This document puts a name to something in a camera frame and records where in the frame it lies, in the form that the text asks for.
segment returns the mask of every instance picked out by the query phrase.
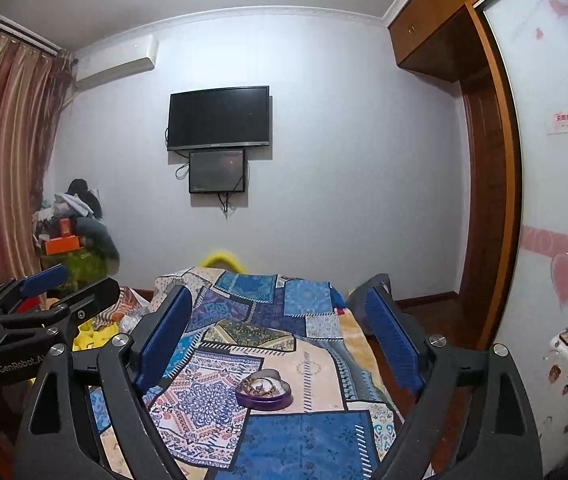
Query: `air conditioner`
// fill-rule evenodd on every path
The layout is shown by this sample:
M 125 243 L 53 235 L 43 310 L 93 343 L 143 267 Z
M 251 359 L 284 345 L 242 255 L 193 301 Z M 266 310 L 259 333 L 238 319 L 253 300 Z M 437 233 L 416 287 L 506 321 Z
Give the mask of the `air conditioner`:
M 157 40 L 143 36 L 97 50 L 77 64 L 77 88 L 87 90 L 155 68 Z

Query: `wall-mounted tv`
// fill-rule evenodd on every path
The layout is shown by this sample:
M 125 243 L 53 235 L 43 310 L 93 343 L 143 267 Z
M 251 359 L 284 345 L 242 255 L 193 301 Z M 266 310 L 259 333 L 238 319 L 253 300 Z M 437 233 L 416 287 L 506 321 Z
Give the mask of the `wall-mounted tv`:
M 166 147 L 268 146 L 269 127 L 267 86 L 172 94 Z

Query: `curtain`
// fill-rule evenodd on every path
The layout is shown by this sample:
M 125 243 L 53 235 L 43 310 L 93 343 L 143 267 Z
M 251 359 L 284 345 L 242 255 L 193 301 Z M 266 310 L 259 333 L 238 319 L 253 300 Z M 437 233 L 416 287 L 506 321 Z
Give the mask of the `curtain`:
M 67 54 L 53 57 L 0 32 L 0 284 L 40 270 L 31 216 L 42 202 L 71 67 Z

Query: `orange box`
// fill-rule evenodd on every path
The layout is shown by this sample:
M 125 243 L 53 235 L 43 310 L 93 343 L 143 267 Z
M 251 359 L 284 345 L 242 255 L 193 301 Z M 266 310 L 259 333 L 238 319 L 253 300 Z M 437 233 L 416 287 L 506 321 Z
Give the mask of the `orange box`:
M 80 248 L 80 239 L 77 236 L 65 236 L 64 238 L 53 238 L 44 242 L 46 254 L 67 253 L 77 251 Z
M 71 220 L 70 220 L 70 218 L 62 218 L 59 221 L 59 235 L 62 238 L 66 238 L 67 236 L 73 235 L 73 233 L 71 232 Z

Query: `blue gripper pad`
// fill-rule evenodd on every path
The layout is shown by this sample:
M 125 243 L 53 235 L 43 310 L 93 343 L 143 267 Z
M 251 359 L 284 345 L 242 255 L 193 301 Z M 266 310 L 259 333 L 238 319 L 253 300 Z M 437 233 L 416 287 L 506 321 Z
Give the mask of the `blue gripper pad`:
M 190 321 L 191 313 L 192 297 L 189 289 L 183 286 L 165 311 L 164 317 L 155 325 L 153 335 L 139 355 L 139 373 L 133 386 L 140 395 L 159 383 Z
M 24 299 L 36 298 L 40 294 L 61 285 L 67 279 L 68 269 L 62 264 L 56 265 L 25 278 L 20 287 L 20 295 Z
M 373 288 L 366 292 L 365 309 L 398 386 L 408 388 L 415 396 L 419 395 L 424 380 L 420 375 L 417 352 L 391 310 Z
M 344 303 L 344 298 L 333 287 L 331 287 L 331 303 L 333 303 L 334 308 L 335 307 L 346 308 L 346 304 Z

